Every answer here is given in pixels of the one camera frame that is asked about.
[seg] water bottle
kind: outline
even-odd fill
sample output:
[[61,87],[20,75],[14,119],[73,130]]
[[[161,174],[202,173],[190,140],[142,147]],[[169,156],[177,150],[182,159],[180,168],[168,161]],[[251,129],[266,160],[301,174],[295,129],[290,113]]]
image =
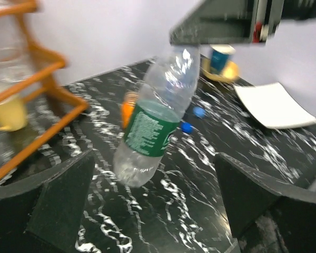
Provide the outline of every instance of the water bottle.
[[122,184],[140,187],[154,175],[194,95],[200,49],[175,46],[152,64],[113,160]]

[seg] black marble table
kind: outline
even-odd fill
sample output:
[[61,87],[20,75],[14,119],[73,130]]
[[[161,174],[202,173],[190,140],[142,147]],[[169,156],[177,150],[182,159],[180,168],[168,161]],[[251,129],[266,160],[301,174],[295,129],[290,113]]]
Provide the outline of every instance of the black marble table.
[[[127,91],[138,90],[151,62],[68,85],[91,108],[2,183],[12,183],[93,149],[95,173],[78,231],[78,252],[233,252],[237,243],[231,237],[213,157],[224,152],[307,188],[316,177],[316,125],[284,131],[265,129],[246,112],[231,85],[201,77],[184,117],[193,124],[193,133],[178,130],[152,180],[138,189],[125,187],[112,172],[113,154],[123,136],[120,106]],[[237,84],[249,85],[243,80]],[[195,118],[193,106],[205,108],[206,117]],[[25,129],[0,134],[3,161],[58,121],[61,110],[67,110],[49,104],[43,96],[28,108]]]

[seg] wooden dish rack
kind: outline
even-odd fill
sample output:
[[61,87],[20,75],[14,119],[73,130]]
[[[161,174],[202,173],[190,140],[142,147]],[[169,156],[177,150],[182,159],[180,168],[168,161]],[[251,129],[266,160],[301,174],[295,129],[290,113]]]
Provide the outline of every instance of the wooden dish rack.
[[16,154],[10,161],[0,167],[0,179],[88,108],[88,103],[85,100],[59,86],[54,79],[53,72],[66,66],[65,59],[60,54],[40,46],[28,32],[24,14],[37,10],[36,0],[10,0],[8,2],[10,3],[8,7],[0,8],[0,17],[5,15],[15,16],[15,20],[26,38],[27,49],[36,72],[29,78],[0,93],[0,102],[31,86],[35,82],[40,82],[41,87],[25,96],[23,98],[24,103],[45,93],[47,96],[61,102],[66,102],[74,108],[64,115],[60,121],[52,125],[42,135],[31,142],[25,149]]

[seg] blue bottle cap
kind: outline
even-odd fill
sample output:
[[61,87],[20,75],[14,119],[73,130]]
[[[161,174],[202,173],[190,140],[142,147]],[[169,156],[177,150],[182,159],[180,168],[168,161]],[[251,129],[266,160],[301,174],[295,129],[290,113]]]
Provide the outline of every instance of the blue bottle cap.
[[192,133],[193,127],[191,124],[187,123],[187,122],[182,122],[181,123],[181,131],[183,131],[184,133]]
[[203,118],[205,116],[205,110],[202,109],[199,106],[196,106],[195,108],[193,108],[193,114],[199,118]]

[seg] yellow mug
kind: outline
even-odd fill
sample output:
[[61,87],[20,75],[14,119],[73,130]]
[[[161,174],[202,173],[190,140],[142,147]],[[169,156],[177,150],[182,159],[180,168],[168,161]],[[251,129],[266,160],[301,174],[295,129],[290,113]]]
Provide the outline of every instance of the yellow mug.
[[18,94],[0,102],[0,131],[16,131],[27,125],[27,110]]

